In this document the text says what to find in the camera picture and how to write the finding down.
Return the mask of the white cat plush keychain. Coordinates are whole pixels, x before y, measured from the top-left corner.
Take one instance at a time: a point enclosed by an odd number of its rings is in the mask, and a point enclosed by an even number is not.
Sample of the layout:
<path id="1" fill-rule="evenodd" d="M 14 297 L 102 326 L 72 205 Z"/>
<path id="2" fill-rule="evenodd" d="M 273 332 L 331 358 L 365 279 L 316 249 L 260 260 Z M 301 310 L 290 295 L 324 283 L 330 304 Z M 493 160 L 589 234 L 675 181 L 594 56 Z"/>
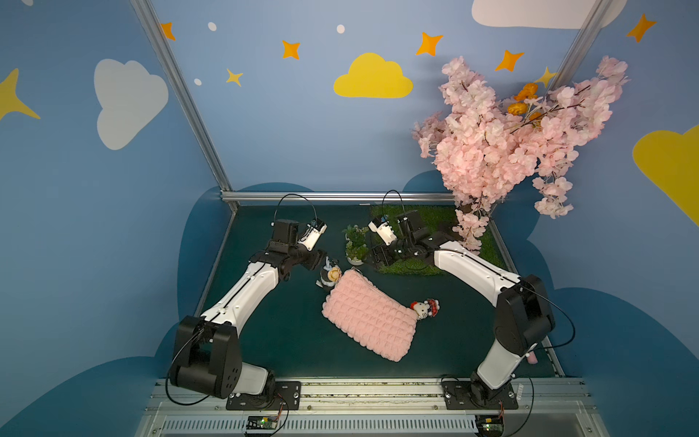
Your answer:
<path id="1" fill-rule="evenodd" d="M 435 317 L 440 310 L 440 302 L 435 299 L 413 302 L 410 308 L 416 313 L 418 320 Z"/>

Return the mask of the pink knitted bag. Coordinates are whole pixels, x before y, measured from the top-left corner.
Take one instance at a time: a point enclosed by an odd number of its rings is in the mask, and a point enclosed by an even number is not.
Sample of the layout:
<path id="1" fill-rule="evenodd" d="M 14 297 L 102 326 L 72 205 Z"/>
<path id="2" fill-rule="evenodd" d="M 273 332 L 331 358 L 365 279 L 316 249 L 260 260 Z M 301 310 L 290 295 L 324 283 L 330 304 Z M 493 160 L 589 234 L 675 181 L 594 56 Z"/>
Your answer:
<path id="1" fill-rule="evenodd" d="M 345 271 L 322 315 L 360 346 L 391 362 L 411 349 L 418 314 L 376 288 L 356 269 Z"/>

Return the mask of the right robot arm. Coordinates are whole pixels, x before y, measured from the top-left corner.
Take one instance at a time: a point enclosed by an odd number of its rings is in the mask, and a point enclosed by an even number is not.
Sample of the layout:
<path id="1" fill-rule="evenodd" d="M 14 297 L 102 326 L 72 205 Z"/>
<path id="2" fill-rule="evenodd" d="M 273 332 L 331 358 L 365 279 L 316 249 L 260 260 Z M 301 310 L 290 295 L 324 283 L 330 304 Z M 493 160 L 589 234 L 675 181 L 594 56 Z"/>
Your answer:
<path id="1" fill-rule="evenodd" d="M 378 263 L 423 260 L 460 279 L 495 308 L 493 346 L 471 375 L 471 393 L 484 403 L 507 386 L 519 364 L 555 328 L 544 283 L 534 275 L 521 277 L 500 269 L 470 253 L 449 235 L 430 231 L 416 210 L 403 213 L 397 220 L 400 235 L 395 234 L 385 216 L 369 223 L 369 230 L 382 241 L 372 248 Z"/>

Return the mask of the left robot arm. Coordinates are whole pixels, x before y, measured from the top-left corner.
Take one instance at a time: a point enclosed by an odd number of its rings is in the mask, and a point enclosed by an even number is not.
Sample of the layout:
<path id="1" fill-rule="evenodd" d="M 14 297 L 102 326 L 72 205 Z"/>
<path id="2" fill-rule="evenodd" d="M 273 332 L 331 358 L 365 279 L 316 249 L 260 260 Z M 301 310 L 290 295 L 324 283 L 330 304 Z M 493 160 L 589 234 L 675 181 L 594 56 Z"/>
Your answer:
<path id="1" fill-rule="evenodd" d="M 254 311 L 296 266 L 318 269 L 326 252 L 316 248 L 327 225 L 315 218 L 304 232 L 294 220 L 275 220 L 271 239 L 253 254 L 240 279 L 202 315 L 187 316 L 176 333 L 173 359 L 165 386 L 226 399 L 260 398 L 267 405 L 278 398 L 272 371 L 243 362 L 240 335 Z"/>

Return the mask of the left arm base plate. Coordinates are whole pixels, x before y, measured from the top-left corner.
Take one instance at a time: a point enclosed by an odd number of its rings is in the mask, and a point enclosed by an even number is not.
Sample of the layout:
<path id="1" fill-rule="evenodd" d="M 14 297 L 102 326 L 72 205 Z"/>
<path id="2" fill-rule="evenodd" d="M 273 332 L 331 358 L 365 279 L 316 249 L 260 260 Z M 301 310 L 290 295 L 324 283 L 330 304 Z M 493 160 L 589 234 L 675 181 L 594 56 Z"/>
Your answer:
<path id="1" fill-rule="evenodd" d="M 227 399 L 227 411 L 277 411 L 284 404 L 285 411 L 300 409 L 300 381 L 276 381 L 261 394 L 235 393 Z"/>

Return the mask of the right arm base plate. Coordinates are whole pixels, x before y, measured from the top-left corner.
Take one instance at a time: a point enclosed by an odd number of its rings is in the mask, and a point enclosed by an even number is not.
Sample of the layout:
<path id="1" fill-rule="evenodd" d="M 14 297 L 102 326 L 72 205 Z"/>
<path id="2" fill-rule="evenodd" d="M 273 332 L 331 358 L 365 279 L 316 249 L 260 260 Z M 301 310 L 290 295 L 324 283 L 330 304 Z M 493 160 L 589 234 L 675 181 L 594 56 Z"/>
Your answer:
<path id="1" fill-rule="evenodd" d="M 490 389 L 485 383 L 477 381 L 457 381 L 447 379 L 440 382 L 446 408 L 451 411 L 466 410 L 517 410 L 519 408 L 516 393 L 511 384 L 500 389 Z"/>

